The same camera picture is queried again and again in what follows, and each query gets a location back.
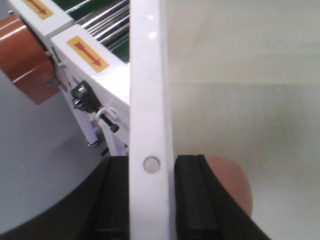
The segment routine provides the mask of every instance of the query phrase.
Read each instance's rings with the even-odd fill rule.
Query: warning label
[[[98,73],[109,67],[109,64],[103,60],[81,37],[76,36],[67,42],[91,67]]]
[[[42,20],[52,16],[54,13],[40,0],[23,0]]]

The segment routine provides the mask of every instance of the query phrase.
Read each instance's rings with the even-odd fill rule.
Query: red double arrow
[[[28,2],[32,3],[38,10],[39,13],[42,13],[44,15],[47,15],[47,11],[45,8],[42,8],[41,6],[39,6],[38,3],[35,2],[35,0],[27,0]]]
[[[76,46],[80,51],[83,51],[83,52],[93,61],[93,64],[95,64],[95,65],[97,65],[97,66],[99,66],[99,67],[102,67],[100,60],[99,60],[99,59],[96,59],[96,58],[86,49],[86,47],[81,44],[81,42],[76,43],[75,46]]]

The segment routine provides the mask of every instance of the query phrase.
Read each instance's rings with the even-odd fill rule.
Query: white metal bar
[[[163,6],[162,0],[131,1],[131,240],[172,240],[176,234],[174,161]],[[149,164],[153,165],[153,169],[148,169]]]

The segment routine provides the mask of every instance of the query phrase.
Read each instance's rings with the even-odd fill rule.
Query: metal rod
[[[119,0],[114,5],[89,14],[76,22],[107,48],[114,48],[129,36],[130,1]]]

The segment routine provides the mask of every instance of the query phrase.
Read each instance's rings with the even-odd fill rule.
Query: finger
[[[245,171],[235,161],[221,156],[206,157],[206,161],[223,187],[251,217],[253,196]]]

